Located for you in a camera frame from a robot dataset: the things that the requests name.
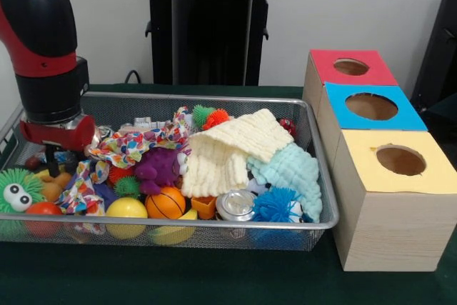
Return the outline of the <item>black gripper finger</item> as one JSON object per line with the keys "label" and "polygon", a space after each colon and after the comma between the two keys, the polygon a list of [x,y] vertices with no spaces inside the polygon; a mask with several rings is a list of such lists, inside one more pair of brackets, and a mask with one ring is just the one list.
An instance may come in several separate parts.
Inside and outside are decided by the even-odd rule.
{"label": "black gripper finger", "polygon": [[60,151],[58,146],[47,144],[45,145],[46,165],[49,170],[49,175],[53,178],[60,174],[59,163],[55,157],[55,153]]}

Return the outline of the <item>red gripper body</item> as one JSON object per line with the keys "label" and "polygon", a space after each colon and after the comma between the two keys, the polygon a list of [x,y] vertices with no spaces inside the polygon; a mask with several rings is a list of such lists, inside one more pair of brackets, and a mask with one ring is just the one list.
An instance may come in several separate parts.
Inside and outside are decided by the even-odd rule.
{"label": "red gripper body", "polygon": [[94,118],[85,114],[79,114],[69,122],[52,125],[32,123],[24,114],[19,127],[27,141],[57,146],[69,151],[83,151],[96,134]]}

